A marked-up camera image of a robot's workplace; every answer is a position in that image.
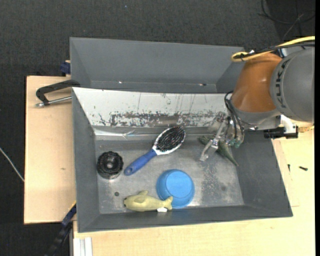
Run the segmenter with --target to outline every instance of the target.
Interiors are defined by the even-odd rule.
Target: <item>white cable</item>
[[[9,156],[7,156],[7,154],[2,150],[2,148],[0,147],[0,151],[1,153],[5,156],[6,159],[8,159],[9,163],[11,164],[12,168],[15,170],[16,174],[18,174],[19,178],[25,182],[25,179],[22,177],[22,175],[20,174],[20,172],[18,171],[18,169],[15,167],[14,163],[11,161],[11,159],[9,158]]]

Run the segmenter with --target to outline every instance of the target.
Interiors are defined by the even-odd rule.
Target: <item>orange robot part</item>
[[[270,80],[281,57],[266,53],[248,60],[237,80],[231,101],[239,110],[250,113],[269,112],[276,108],[270,92]]]

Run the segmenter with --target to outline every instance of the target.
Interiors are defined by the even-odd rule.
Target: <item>blue brush handle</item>
[[[151,149],[148,153],[140,156],[137,160],[135,160],[132,164],[130,164],[125,170],[124,174],[129,176],[131,174],[134,174],[138,170],[140,170],[142,167],[145,166],[146,163],[150,161],[151,158],[155,157],[157,153]]]

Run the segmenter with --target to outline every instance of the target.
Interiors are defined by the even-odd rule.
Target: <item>brush bristles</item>
[[[156,149],[161,152],[173,150],[184,141],[185,136],[186,132],[181,127],[172,127],[159,137]]]

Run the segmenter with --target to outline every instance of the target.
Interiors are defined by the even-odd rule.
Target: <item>yellow toy fish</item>
[[[124,199],[124,206],[129,210],[136,212],[154,211],[159,208],[172,210],[171,202],[174,199],[172,196],[169,196],[166,200],[162,201],[147,194],[148,191],[143,190],[137,195],[128,196]]]

